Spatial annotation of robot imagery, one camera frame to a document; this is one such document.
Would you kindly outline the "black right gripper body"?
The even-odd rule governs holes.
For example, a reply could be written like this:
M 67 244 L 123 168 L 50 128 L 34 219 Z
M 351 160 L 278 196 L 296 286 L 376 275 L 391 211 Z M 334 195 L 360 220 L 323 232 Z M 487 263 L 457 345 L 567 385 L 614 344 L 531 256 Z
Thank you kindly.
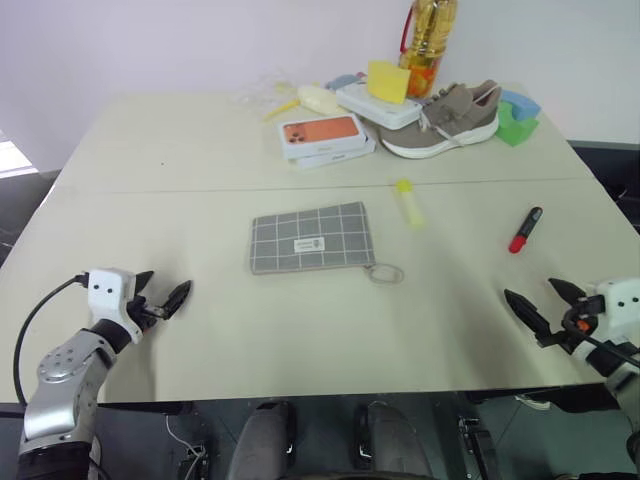
M 561 321 L 561 329 L 551 335 L 549 346 L 559 345 L 566 353 L 575 353 L 598 327 L 598 316 L 605 311 L 603 295 L 561 294 L 569 305 Z

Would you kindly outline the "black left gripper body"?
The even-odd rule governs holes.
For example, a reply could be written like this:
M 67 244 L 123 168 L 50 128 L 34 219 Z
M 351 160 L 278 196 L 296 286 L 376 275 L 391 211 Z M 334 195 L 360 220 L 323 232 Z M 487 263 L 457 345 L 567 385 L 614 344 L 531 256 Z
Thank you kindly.
M 150 305 L 146 298 L 141 295 L 136 295 L 127 303 L 126 311 L 142 333 L 153 328 L 158 321 L 167 319 L 163 308 Z

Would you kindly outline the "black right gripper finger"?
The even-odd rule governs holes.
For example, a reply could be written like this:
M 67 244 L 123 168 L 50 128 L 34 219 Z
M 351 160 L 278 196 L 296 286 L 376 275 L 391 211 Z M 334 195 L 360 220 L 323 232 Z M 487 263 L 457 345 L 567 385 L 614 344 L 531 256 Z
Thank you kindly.
M 546 347 L 551 337 L 549 322 L 538 313 L 537 308 L 523 295 L 509 289 L 505 289 L 503 293 L 512 312 L 534 333 L 538 344 L 541 347 Z
M 549 278 L 548 282 L 567 304 L 573 306 L 583 300 L 583 290 L 577 285 L 557 278 Z

